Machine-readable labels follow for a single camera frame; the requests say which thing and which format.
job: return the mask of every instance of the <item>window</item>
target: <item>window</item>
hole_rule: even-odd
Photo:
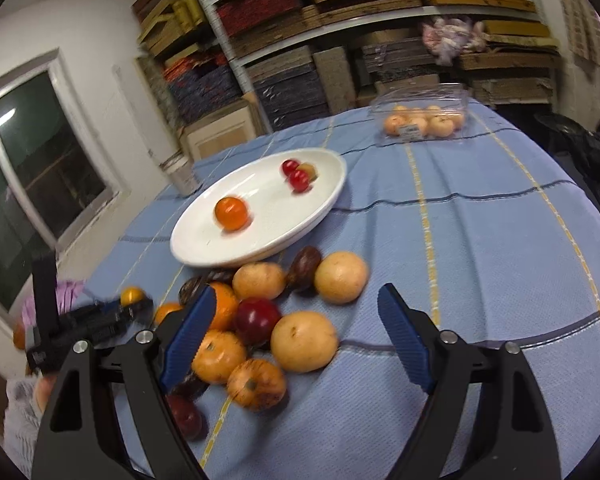
[[[82,146],[84,125],[74,123],[75,113],[65,113],[75,104],[57,90],[54,62],[16,74],[0,88],[3,314],[29,279],[32,259],[50,248],[65,250],[113,197]]]

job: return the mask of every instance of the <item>white label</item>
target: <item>white label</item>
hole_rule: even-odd
[[[410,124],[409,126],[401,126],[398,128],[398,138],[402,142],[413,142],[414,140],[423,139],[417,124]]]

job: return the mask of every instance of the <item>blue rubber fingertip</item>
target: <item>blue rubber fingertip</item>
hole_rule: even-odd
[[[429,351],[402,305],[386,286],[378,292],[378,314],[409,380],[430,394],[435,381],[429,368]]]
[[[189,373],[202,338],[216,314],[216,292],[208,285],[200,294],[195,306],[182,320],[178,333],[164,352],[160,386],[164,393],[180,384]]]

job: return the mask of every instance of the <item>blue tablecloth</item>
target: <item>blue tablecloth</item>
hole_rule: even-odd
[[[565,476],[600,434],[600,215],[526,135],[472,102],[468,138],[390,143],[366,108],[301,124],[225,150],[195,166],[207,188],[272,153],[324,146],[349,175],[334,209],[284,251],[288,266],[311,244],[354,251],[371,277],[353,306],[291,295],[284,313],[326,314],[342,340],[323,371],[288,375],[290,403],[255,415],[212,386],[198,401],[211,428],[192,445],[211,479],[382,479],[426,400],[408,381],[378,317],[379,287],[469,342],[516,340],[545,396]],[[129,226],[88,281],[106,298],[139,285],[157,304],[173,301],[193,274],[169,248],[180,214],[199,193],[165,189]],[[138,330],[132,327],[130,333]],[[460,464],[477,405],[468,399],[446,465]],[[150,472],[124,394],[116,399],[130,456]]]

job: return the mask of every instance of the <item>hand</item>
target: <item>hand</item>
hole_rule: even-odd
[[[57,374],[42,376],[38,379],[38,382],[36,382],[36,386],[33,389],[33,397],[36,399],[38,407],[43,413],[46,410],[46,404],[49,402],[49,397],[51,396],[51,391],[54,389],[57,378]]]

